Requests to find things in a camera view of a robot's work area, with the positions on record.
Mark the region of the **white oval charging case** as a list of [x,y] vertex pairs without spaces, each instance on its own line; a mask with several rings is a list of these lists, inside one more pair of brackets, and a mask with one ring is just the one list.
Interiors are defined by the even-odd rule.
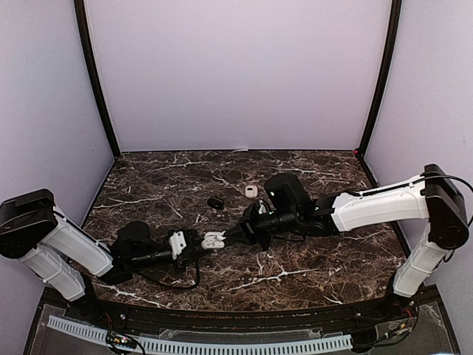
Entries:
[[210,231],[204,235],[201,247],[205,250],[217,250],[225,247],[225,232]]

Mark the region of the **black round charging case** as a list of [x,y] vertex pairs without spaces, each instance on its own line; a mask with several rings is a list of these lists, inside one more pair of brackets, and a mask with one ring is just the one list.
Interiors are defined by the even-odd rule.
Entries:
[[216,211],[222,211],[225,208],[225,201],[219,197],[210,197],[207,205]]

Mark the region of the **beige gold-rimmed charging case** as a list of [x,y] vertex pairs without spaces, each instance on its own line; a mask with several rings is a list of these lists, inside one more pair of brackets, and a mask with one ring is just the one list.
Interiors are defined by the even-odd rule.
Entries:
[[245,187],[245,196],[247,198],[256,198],[258,197],[259,190],[255,185],[248,185]]

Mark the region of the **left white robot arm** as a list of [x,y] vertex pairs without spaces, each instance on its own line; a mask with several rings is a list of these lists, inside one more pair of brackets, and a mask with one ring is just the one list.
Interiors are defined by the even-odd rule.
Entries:
[[104,306],[93,297],[88,278],[67,259],[102,282],[117,285],[146,268],[171,264],[180,271],[197,265],[201,256],[224,245],[222,232],[199,236],[192,229],[170,231],[163,243],[157,243],[146,223],[132,221],[108,246],[66,217],[48,189],[1,203],[1,255],[25,264],[65,300],[75,302],[75,310],[88,322],[99,322]]

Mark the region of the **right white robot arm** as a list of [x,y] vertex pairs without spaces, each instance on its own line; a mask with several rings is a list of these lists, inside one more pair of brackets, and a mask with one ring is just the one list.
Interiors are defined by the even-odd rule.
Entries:
[[268,249],[271,234],[277,232],[331,237],[380,223],[427,220],[418,244],[392,278],[392,293],[377,305],[379,317],[392,321],[404,311],[405,298],[414,296],[441,260],[469,239],[472,222],[454,180],[429,164],[422,174],[394,185],[311,199],[297,176],[280,173],[264,184],[272,206],[252,203],[223,235]]

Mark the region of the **black front table rail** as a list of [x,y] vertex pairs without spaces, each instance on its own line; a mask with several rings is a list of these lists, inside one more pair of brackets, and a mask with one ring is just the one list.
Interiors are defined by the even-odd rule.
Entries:
[[184,311],[101,300],[104,315],[94,325],[122,331],[170,328],[187,331],[285,331],[303,328],[353,330],[385,322],[376,313],[379,300],[289,311]]

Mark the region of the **left black frame post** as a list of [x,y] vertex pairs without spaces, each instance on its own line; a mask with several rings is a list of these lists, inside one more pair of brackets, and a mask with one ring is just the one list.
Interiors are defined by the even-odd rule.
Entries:
[[112,127],[112,120],[106,106],[101,80],[99,78],[98,67],[95,61],[94,50],[92,48],[92,39],[87,21],[86,3],[83,0],[74,0],[73,3],[86,70],[89,76],[89,82],[92,88],[95,104],[98,109],[101,125],[109,144],[109,148],[114,159],[116,160],[120,157],[121,151],[115,131]]

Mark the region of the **black frame post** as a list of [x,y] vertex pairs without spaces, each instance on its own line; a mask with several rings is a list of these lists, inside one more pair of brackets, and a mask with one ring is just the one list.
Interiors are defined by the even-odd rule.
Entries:
[[98,109],[101,125],[109,144],[109,148],[114,159],[116,160],[120,157],[121,151],[115,131],[112,127],[112,120],[106,106],[101,80],[99,78],[98,67],[95,61],[94,50],[92,48],[92,39],[87,21],[86,3],[83,0],[74,0],[73,3],[86,70],[89,76],[89,82],[92,88],[95,104]]
[[384,42],[384,49],[381,57],[380,69],[372,97],[372,103],[368,112],[367,121],[361,136],[360,144],[357,148],[359,156],[364,157],[370,145],[372,134],[374,133],[375,124],[381,103],[386,89],[389,71],[392,63],[392,57],[395,49],[395,42],[398,34],[398,26],[401,18],[401,0],[392,0],[389,12],[389,21],[387,25],[387,34]]

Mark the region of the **right black frame post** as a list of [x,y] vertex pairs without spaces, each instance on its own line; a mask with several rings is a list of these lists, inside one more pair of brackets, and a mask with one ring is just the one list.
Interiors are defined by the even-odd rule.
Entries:
[[389,12],[389,21],[387,25],[387,34],[384,42],[384,49],[381,57],[380,69],[372,97],[372,103],[368,112],[367,121],[361,136],[360,144],[357,148],[359,156],[364,157],[370,145],[372,134],[374,133],[375,124],[381,103],[386,89],[389,71],[392,63],[392,57],[395,49],[395,42],[398,34],[398,26],[401,18],[401,0],[392,0]]

